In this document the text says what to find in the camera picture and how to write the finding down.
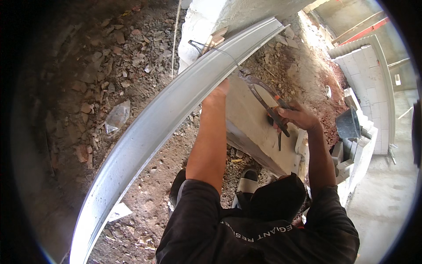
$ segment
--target rubber bucket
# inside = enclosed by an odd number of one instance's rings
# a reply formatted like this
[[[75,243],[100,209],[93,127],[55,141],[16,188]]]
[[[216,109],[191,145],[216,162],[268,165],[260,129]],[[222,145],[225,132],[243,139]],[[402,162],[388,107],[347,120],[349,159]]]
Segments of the rubber bucket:
[[[353,106],[335,119],[335,125],[340,138],[360,138],[359,120]]]

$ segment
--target curved metal profile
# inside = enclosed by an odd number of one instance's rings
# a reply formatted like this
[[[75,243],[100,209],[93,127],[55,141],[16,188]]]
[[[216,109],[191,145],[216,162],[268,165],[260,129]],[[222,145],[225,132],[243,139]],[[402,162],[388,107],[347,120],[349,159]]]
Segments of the curved metal profile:
[[[227,39],[219,49],[240,64],[283,28],[271,17]],[[87,261],[113,206],[182,121],[236,68],[233,58],[217,50],[206,53],[163,89],[121,136],[85,197],[73,234],[71,264]]]

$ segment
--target hand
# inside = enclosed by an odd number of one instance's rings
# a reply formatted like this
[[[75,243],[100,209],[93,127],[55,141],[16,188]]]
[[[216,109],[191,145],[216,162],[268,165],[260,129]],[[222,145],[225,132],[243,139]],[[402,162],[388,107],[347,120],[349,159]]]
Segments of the hand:
[[[287,103],[293,110],[277,108],[277,112],[283,117],[283,125],[291,122],[303,130],[313,130],[321,125],[318,118],[308,109],[304,108],[295,100]],[[273,127],[280,133],[281,129],[274,123]]]

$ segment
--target dirt ground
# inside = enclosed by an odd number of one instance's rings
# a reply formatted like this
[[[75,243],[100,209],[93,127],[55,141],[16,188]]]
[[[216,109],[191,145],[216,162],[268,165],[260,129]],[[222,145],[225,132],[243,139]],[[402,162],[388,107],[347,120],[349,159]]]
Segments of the dirt ground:
[[[56,14],[53,21],[58,21],[57,27],[40,30],[43,37],[38,39],[33,48],[36,52],[27,58],[25,67],[26,78],[41,87],[29,98],[34,107],[40,101],[43,108],[39,119],[46,125],[44,136],[53,184],[61,190],[67,206],[75,211],[81,207],[97,170],[119,137],[171,81],[174,2],[113,3],[93,1],[62,7],[62,12],[66,10],[69,15]],[[176,44],[180,41],[185,13],[182,11],[180,16]],[[346,79],[330,61],[321,31],[306,15],[294,15],[283,21],[289,23],[298,49],[271,40],[242,66],[275,88],[285,101],[295,99],[312,109],[325,127],[327,148],[331,148],[338,141],[335,117],[346,110],[342,99]],[[174,73],[178,63],[176,55]],[[93,66],[94,73],[87,75]],[[326,96],[326,85],[331,88],[331,98]],[[114,106],[127,100],[130,100],[127,122],[119,131],[106,134],[107,115]],[[81,112],[85,104],[87,113]],[[186,165],[199,119],[200,106],[140,173],[122,200],[133,214],[106,224],[88,263],[154,263],[154,249],[168,221],[171,184]],[[81,153],[86,147],[92,151]],[[273,180],[247,154],[242,156],[227,146],[227,155],[221,195],[224,208],[230,207],[246,165],[257,167],[261,186]],[[230,162],[236,155],[243,160]]]

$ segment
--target corrugated sheet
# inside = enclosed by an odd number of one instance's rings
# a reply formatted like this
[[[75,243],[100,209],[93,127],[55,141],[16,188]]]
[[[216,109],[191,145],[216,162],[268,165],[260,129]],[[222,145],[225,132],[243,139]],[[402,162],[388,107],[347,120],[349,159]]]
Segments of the corrugated sheet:
[[[387,60],[385,59],[384,52],[382,51],[381,45],[379,44],[378,38],[376,35],[371,35],[365,38],[361,38],[350,43],[338,46],[336,48],[330,49],[328,55],[335,59],[337,57],[346,55],[356,49],[360,49],[364,45],[371,45],[372,49],[375,52],[376,58],[381,67],[382,77],[384,79],[385,87],[388,91],[389,101],[388,101],[388,116],[390,122],[390,134],[389,134],[389,143],[393,144],[395,140],[395,104],[394,104],[394,91],[393,84],[391,82],[390,71],[388,70]]]

